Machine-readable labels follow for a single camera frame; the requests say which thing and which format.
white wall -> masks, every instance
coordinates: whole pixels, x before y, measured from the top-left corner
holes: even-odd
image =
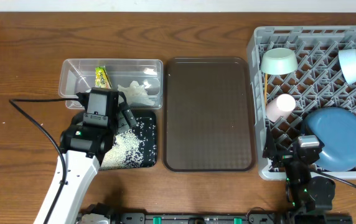
[[[356,0],[0,0],[5,12],[356,12]]]

gray dish rack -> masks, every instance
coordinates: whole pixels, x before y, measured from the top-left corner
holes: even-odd
[[[287,119],[268,121],[264,106],[264,73],[260,71],[263,54],[285,47],[295,51],[298,69],[287,75],[268,77],[267,100],[289,93],[297,102]],[[251,88],[255,104],[255,133],[258,173],[266,180],[283,180],[286,174],[262,158],[266,127],[275,143],[287,148],[300,132],[303,119],[319,108],[336,106],[356,115],[356,83],[348,85],[340,70],[338,51],[356,49],[356,26],[258,27],[247,45]],[[356,167],[347,172],[328,172],[343,179],[356,179]]]

blue plate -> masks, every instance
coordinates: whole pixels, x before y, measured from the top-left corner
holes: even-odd
[[[316,165],[336,172],[356,167],[356,115],[342,108],[319,109],[307,116],[301,129],[325,145]]]

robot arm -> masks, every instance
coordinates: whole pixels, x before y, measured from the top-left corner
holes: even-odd
[[[98,159],[95,156],[92,158],[87,157],[85,152],[69,150],[63,156],[68,169],[67,184],[63,187],[49,219],[49,223],[54,224],[74,223],[84,195],[100,167]],[[60,158],[58,158],[54,178],[42,203],[40,212],[35,219],[35,224],[44,223],[45,217],[58,191],[61,179],[62,164]]]
[[[75,116],[60,137],[67,179],[48,220],[52,224],[75,223],[88,186],[98,173],[104,155],[111,149],[115,135],[136,125],[122,92],[92,88],[90,93],[78,93],[77,96],[85,112]],[[45,222],[62,175],[62,161],[58,158],[54,179],[34,223]]]
[[[284,167],[286,194],[293,198],[294,209],[286,215],[287,223],[327,223],[325,211],[332,210],[335,184],[325,177],[312,177],[309,166],[319,159],[323,143],[316,136],[299,136],[288,150],[278,150],[270,129],[267,129],[263,157],[273,167]]]

snack package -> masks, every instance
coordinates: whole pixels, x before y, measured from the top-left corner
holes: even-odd
[[[106,74],[105,66],[95,68],[95,75],[96,87],[111,89],[111,83],[109,81],[108,75]]]

